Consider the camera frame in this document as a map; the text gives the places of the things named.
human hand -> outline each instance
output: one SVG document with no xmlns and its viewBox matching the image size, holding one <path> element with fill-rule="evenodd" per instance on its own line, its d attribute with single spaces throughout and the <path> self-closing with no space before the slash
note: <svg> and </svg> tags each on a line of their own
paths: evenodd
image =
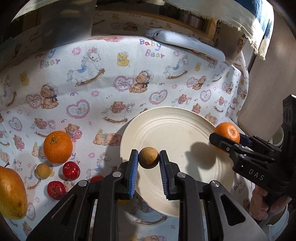
<svg viewBox="0 0 296 241">
<path fill-rule="evenodd" d="M 267 191 L 262 189 L 259 186 L 255 186 L 255 189 L 252 192 L 252 198 L 250 202 L 250 212 L 253 218 L 257 220 L 267 219 L 268 214 L 268 205 L 263 201 L 263 197 L 267 195 Z M 281 196 L 279 197 L 271 206 L 270 211 L 272 213 L 282 213 L 286 205 L 291 201 L 292 199 L 287 196 Z"/>
</svg>

metal screw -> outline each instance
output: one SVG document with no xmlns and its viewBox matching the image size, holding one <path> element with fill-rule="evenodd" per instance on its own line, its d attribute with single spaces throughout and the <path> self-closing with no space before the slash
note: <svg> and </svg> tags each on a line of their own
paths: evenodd
<svg viewBox="0 0 296 241">
<path fill-rule="evenodd" d="M 85 181 L 85 180 L 81 180 L 81 181 L 78 183 L 78 185 L 79 185 L 80 187 L 85 187 L 85 186 L 87 185 L 87 181 Z"/>
<path fill-rule="evenodd" d="M 177 177 L 184 178 L 184 177 L 186 177 L 186 174 L 184 172 L 178 172 Z"/>
<path fill-rule="evenodd" d="M 114 173 L 112 173 L 112 176 L 121 177 L 121 172 L 114 172 Z"/>
<path fill-rule="evenodd" d="M 218 181 L 211 181 L 211 185 L 217 188 L 218 186 L 220 186 L 220 183 Z"/>
</svg>

white handheld device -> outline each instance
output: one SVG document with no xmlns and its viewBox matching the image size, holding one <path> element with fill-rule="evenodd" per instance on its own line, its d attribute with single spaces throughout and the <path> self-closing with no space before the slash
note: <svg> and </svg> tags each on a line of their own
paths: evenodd
<svg viewBox="0 0 296 241">
<path fill-rule="evenodd" d="M 225 61 L 225 55 L 221 50 L 204 44 L 199 40 L 188 37 L 184 34 L 176 33 L 170 30 L 159 30 L 155 32 L 153 38 L 161 43 L 190 49 L 195 52 L 203 53 L 211 58 L 221 60 L 222 62 Z"/>
</svg>

sleeve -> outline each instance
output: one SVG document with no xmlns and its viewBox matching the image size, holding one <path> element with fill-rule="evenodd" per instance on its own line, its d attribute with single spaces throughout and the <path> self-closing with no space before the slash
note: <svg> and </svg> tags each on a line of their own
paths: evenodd
<svg viewBox="0 0 296 241">
<path fill-rule="evenodd" d="M 266 225 L 262 228 L 270 241 L 275 241 L 288 225 L 289 212 L 287 207 L 288 206 L 286 206 L 285 212 L 277 223 L 274 225 Z"/>
</svg>

beige plate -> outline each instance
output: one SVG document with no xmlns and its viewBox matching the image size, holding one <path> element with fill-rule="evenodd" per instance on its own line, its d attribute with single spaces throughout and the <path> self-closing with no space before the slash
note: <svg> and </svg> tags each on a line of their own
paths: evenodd
<svg viewBox="0 0 296 241">
<path fill-rule="evenodd" d="M 209 142 L 214 126 L 198 114 L 178 107 L 146 110 L 127 126 L 121 140 L 120 156 L 128 161 L 131 150 L 144 147 L 166 150 L 171 162 L 195 180 L 218 180 L 230 191 L 234 172 L 232 160 Z M 153 169 L 138 167 L 136 192 L 153 209 L 179 217 L 179 201 L 168 201 L 163 194 L 159 164 Z"/>
</svg>

